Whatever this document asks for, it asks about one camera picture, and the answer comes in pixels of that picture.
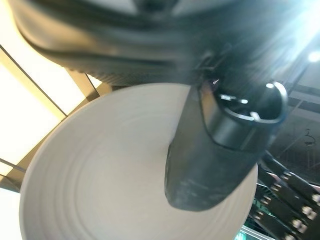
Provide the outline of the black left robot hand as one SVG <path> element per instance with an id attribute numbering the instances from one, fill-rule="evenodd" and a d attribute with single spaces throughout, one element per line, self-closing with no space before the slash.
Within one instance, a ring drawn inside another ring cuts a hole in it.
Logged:
<path id="1" fill-rule="evenodd" d="M 320 34 L 317 0 L 11 0 L 16 27 L 58 65 L 116 86 L 190 86 L 165 166 L 169 204 L 226 199 L 287 116 L 285 84 Z"/>

